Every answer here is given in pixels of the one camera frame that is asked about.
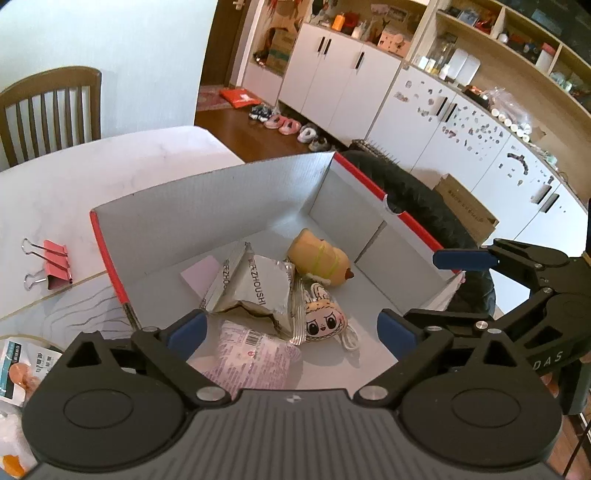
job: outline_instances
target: snack packet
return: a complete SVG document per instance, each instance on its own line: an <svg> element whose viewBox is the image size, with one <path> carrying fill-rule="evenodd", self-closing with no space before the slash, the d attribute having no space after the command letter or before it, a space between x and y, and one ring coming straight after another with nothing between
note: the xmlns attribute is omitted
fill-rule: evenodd
<svg viewBox="0 0 591 480"><path fill-rule="evenodd" d="M27 393L25 387L33 391L59 357L61 353L33 343L13 337L6 339L1 357L0 400L22 407Z"/></svg>
<svg viewBox="0 0 591 480"><path fill-rule="evenodd" d="M217 347L217 365L204 373L235 398L241 388L281 390L300 349L280 338L226 320Z"/></svg>
<svg viewBox="0 0 591 480"><path fill-rule="evenodd" d="M299 345L305 340L305 319L292 314L295 270L288 261L255 255L249 242L238 243L209 287L202 308L220 313L242 306L252 315L269 316L282 337Z"/></svg>

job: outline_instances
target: white string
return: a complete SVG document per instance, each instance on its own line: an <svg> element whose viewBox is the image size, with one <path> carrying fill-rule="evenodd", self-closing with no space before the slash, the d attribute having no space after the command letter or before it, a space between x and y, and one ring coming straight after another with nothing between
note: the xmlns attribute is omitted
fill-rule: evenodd
<svg viewBox="0 0 591 480"><path fill-rule="evenodd" d="M359 337L351 325L347 325L345 331L340 334L340 341L344 349L348 352L354 352L359 349Z"/></svg>

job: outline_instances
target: slipper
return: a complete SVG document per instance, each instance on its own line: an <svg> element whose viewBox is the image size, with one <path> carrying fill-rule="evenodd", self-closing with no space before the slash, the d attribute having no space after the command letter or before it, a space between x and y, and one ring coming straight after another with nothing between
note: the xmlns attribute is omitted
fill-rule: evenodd
<svg viewBox="0 0 591 480"><path fill-rule="evenodd" d="M279 129L279 133L283 135L293 135L298 133L301 128L301 123L293 118L288 119L283 126Z"/></svg>
<svg viewBox="0 0 591 480"><path fill-rule="evenodd" d="M287 122L287 117L276 113L269 120L267 120L265 122L265 127L269 128L271 130L275 130L277 128L283 127L283 124L285 122Z"/></svg>
<svg viewBox="0 0 591 480"><path fill-rule="evenodd" d="M304 127L300 130L300 134L297 136L297 141L300 143L310 143L316 138L316 130L312 127Z"/></svg>

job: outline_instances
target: white wall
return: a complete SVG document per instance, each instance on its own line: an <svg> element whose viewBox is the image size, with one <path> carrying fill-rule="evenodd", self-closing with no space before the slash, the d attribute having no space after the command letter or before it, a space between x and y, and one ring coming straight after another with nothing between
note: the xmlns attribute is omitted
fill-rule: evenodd
<svg viewBox="0 0 591 480"><path fill-rule="evenodd" d="M216 0L12 0L0 10L0 91L33 73L102 74L102 138L192 125ZM0 170L8 167L0 149Z"/></svg>

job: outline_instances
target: cartoon face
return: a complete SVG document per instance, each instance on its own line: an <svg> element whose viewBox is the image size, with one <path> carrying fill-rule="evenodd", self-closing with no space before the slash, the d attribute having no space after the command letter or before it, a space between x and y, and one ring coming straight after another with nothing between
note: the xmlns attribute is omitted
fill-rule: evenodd
<svg viewBox="0 0 591 480"><path fill-rule="evenodd" d="M306 339L321 340L341 332L346 326L342 312L330 306L306 314Z"/></svg>

